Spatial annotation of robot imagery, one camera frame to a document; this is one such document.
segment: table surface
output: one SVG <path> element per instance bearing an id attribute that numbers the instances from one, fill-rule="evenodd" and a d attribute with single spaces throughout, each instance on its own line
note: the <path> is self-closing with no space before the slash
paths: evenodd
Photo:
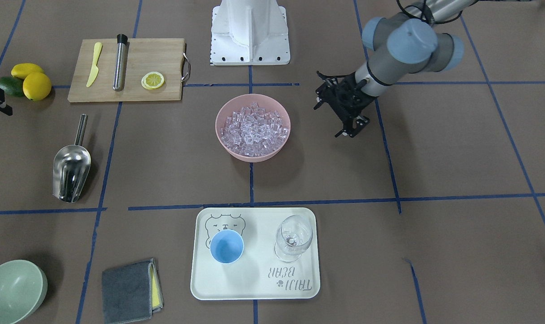
<path id="1" fill-rule="evenodd" d="M 101 323 L 102 271 L 149 257 L 165 300 L 151 323 L 545 323 L 544 3 L 478 2 L 436 27 L 463 39 L 462 63 L 403 78 L 350 139 L 334 138 L 328 105 L 313 111 L 315 72 L 363 64 L 359 30 L 398 12 L 393 0 L 281 0 L 291 62 L 254 67 L 209 65 L 218 0 L 0 0 L 0 78 L 33 62 L 54 85 L 0 113 L 0 264 L 31 260 L 49 279 L 23 323 Z M 82 40 L 118 33 L 186 40 L 181 101 L 67 101 Z M 255 164 L 213 129 L 225 102 L 251 92 L 278 100 L 293 125 Z M 81 113 L 93 164 L 70 205 L 51 195 L 51 166 Z M 219 206 L 312 210 L 317 297 L 195 299 L 195 217 Z"/>

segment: metal scoop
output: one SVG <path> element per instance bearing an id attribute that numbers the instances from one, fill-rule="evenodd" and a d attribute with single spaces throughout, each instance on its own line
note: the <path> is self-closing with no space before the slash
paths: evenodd
<path id="1" fill-rule="evenodd" d="M 81 115 L 75 145 L 59 150 L 53 162 L 53 195 L 66 203 L 79 200 L 91 168 L 91 154 L 83 148 L 87 115 Z"/>

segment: mint green bowl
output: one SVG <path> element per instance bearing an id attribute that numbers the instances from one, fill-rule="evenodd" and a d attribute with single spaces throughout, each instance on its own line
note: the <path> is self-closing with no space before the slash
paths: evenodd
<path id="1" fill-rule="evenodd" d="M 0 265 L 0 324 L 31 315 L 45 299 L 47 277 L 34 263 L 13 260 Z"/>

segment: cutting board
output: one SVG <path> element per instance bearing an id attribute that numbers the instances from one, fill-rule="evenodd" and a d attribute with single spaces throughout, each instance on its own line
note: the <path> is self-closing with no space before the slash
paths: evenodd
<path id="1" fill-rule="evenodd" d="M 87 88 L 94 44 L 98 41 L 103 44 L 97 63 L 98 75 Z M 85 39 L 73 74 L 69 102 L 180 100 L 183 52 L 182 38 L 129 39 L 125 87 L 122 91 L 114 91 L 112 80 L 116 67 L 116 39 Z M 146 90 L 141 86 L 141 79 L 152 71 L 161 72 L 165 84 L 159 89 Z"/>

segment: black cap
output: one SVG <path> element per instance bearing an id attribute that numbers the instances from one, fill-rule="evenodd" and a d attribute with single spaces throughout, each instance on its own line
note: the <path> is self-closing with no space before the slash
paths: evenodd
<path id="1" fill-rule="evenodd" d="M 117 43 L 123 43 L 123 44 L 126 45 L 128 40 L 129 40 L 129 38 L 125 34 L 119 34 L 119 35 L 116 36 L 116 42 Z"/>

